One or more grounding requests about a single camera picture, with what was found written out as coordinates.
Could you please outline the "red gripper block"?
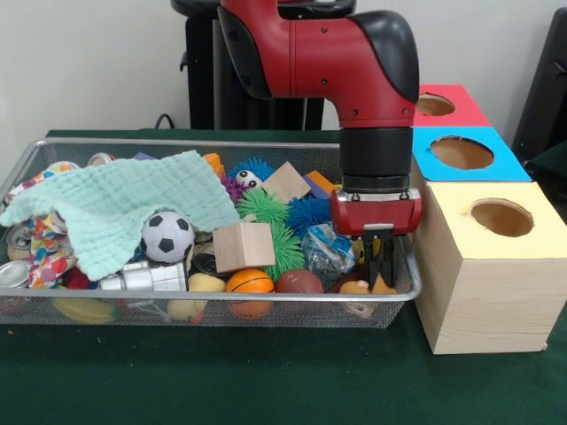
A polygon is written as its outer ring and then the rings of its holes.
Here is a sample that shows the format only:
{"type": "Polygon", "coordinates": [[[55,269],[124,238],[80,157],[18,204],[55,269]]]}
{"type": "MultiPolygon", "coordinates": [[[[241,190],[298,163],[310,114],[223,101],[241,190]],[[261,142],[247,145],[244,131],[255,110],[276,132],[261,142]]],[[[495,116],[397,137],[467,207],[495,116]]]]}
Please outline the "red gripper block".
{"type": "MultiPolygon", "coordinates": [[[[366,225],[393,225],[395,235],[414,233],[422,218],[422,199],[394,201],[340,201],[330,199],[330,215],[336,231],[341,235],[362,235],[364,266],[370,287],[378,275],[377,258],[380,238],[374,231],[365,230],[366,225]]],[[[393,288],[394,241],[392,233],[383,238],[384,252],[382,276],[388,288],[393,288]]]]}

